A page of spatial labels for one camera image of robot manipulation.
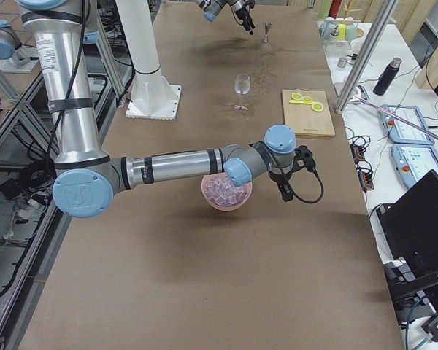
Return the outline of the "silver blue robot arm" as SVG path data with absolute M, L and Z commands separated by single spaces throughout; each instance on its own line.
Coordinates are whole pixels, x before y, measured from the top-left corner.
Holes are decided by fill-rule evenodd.
M 204 17 L 213 22 L 215 18 L 220 14 L 222 9 L 228 5 L 231 9 L 234 19 L 239 26 L 242 26 L 244 30 L 253 35 L 255 25 L 251 17 L 250 11 L 254 8 L 255 1 L 243 1 L 243 0 L 195 0 L 196 4 L 203 11 Z
M 177 152 L 151 157 L 111 158 L 101 147 L 88 73 L 82 52 L 84 38 L 97 39 L 97 1 L 15 1 L 24 28 L 33 36 L 53 118 L 47 156 L 57 138 L 53 160 L 56 179 L 52 196 L 56 206 L 76 218 L 104 212 L 114 196 L 139 184 L 224 173 L 236 187 L 268 173 L 284 201 L 314 204 L 324 194 L 312 153 L 296 146 L 296 136 L 285 125 L 273 125 L 263 141 L 249 147 Z M 118 14 L 134 70 L 128 117 L 173 120 L 181 86 L 170 85 L 161 73 L 147 1 L 119 1 Z M 315 200 L 305 200 L 289 183 L 306 168 L 320 185 Z

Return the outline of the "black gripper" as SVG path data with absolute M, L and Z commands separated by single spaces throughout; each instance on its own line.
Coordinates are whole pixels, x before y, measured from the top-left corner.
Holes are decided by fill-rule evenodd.
M 277 158 L 277 153 L 269 151 L 274 167 L 268 172 L 269 178 L 277 184 L 281 197 L 284 201 L 292 201 L 294 198 L 299 201 L 306 201 L 299 196 L 292 188 L 289 180 L 293 173 L 306 169 L 317 176 L 316 162 L 312 152 L 306 146 L 299 146 L 294 150 L 294 156 L 290 165 L 284 166 Z
M 256 2 L 254 0 L 237 0 L 233 1 L 233 12 L 239 20 L 239 24 L 245 29 L 249 35 L 253 35 L 255 29 L 253 19 L 251 17 L 251 10 L 255 7 Z

